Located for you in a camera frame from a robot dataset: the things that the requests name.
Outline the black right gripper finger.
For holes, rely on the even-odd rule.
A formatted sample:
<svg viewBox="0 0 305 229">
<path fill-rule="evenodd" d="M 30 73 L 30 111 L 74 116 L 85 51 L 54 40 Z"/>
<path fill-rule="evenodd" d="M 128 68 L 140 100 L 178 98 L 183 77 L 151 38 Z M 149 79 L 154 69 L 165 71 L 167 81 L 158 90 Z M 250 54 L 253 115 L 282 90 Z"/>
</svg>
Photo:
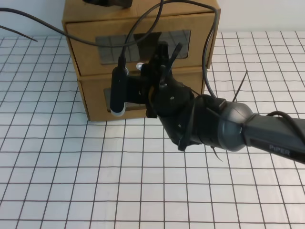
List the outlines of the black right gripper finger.
<svg viewBox="0 0 305 229">
<path fill-rule="evenodd" d="M 181 43 L 178 43 L 177 46 L 175 47 L 175 49 L 169 59 L 169 62 L 167 63 L 166 68 L 165 68 L 165 70 L 167 72 L 169 72 L 171 70 L 172 65 L 173 65 L 174 61 L 176 60 L 177 56 L 179 55 L 179 52 L 181 51 L 182 47 L 183 47 L 183 45 Z"/>
</svg>

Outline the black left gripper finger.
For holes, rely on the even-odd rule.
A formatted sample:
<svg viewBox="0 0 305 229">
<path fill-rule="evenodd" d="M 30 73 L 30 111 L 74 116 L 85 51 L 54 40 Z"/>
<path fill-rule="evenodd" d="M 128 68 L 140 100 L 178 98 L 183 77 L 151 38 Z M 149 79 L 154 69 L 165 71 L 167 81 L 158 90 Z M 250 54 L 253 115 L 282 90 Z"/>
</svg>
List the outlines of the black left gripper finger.
<svg viewBox="0 0 305 229">
<path fill-rule="evenodd" d="M 158 42 L 155 51 L 153 53 L 153 59 L 158 62 L 168 62 L 169 61 L 169 52 L 168 52 L 168 43 L 161 41 Z"/>
</svg>

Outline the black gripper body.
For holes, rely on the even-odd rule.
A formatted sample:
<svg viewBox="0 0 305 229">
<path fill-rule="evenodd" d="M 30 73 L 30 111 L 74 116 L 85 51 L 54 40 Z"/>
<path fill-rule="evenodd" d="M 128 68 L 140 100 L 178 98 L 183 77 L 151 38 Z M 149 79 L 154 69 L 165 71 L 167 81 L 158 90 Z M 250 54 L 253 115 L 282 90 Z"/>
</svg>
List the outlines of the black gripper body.
<svg viewBox="0 0 305 229">
<path fill-rule="evenodd" d="M 170 97 L 173 95 L 173 87 L 170 85 L 173 79 L 171 73 L 167 73 L 165 82 L 161 83 L 163 72 L 169 64 L 168 57 L 154 56 L 144 64 L 141 69 L 143 84 L 140 88 L 141 103 L 145 105 L 146 116 L 168 118 L 173 115 L 173 105 Z"/>
</svg>

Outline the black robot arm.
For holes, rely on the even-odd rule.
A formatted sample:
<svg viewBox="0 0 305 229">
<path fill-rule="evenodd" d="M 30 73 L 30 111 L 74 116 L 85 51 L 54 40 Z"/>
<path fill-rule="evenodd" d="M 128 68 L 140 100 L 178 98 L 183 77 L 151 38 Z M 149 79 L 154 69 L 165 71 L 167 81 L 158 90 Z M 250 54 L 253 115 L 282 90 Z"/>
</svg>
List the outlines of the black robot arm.
<svg viewBox="0 0 305 229">
<path fill-rule="evenodd" d="M 236 152 L 245 146 L 305 161 L 305 122 L 281 111 L 259 115 L 243 103 L 230 102 L 194 91 L 176 81 L 171 66 L 182 48 L 172 54 L 160 42 L 141 75 L 150 81 L 146 116 L 159 118 L 180 151 L 191 145 L 207 145 Z"/>
</svg>

